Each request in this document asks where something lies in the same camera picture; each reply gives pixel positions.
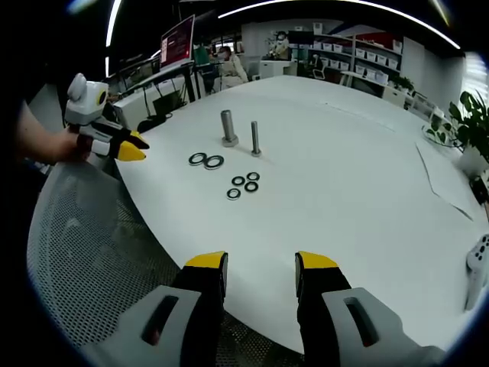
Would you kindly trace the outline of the person's left hand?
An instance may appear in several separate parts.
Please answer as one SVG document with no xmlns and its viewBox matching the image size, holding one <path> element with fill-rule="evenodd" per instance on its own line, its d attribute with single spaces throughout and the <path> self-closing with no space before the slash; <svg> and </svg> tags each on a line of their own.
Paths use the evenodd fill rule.
<svg viewBox="0 0 489 367">
<path fill-rule="evenodd" d="M 86 161 L 90 151 L 78 145 L 79 135 L 69 128 L 57 132 L 52 137 L 51 156 L 54 162 Z"/>
</svg>

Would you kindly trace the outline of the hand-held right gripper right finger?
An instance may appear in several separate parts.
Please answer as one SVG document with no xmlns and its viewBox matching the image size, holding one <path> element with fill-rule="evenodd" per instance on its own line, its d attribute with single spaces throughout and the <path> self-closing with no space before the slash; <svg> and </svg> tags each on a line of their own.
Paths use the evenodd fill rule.
<svg viewBox="0 0 489 367">
<path fill-rule="evenodd" d="M 421 346 L 400 317 L 332 259 L 295 254 L 297 322 L 307 366 L 440 366 L 444 351 Z"/>
</svg>

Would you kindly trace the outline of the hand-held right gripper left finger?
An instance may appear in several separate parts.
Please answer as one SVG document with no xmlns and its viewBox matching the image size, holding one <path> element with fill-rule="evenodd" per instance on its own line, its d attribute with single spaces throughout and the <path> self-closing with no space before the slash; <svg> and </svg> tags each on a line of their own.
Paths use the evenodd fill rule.
<svg viewBox="0 0 489 367">
<path fill-rule="evenodd" d="M 115 332 L 86 347 L 90 366 L 213 366 L 224 313 L 228 254 L 191 258 L 170 286 L 128 308 Z"/>
</svg>

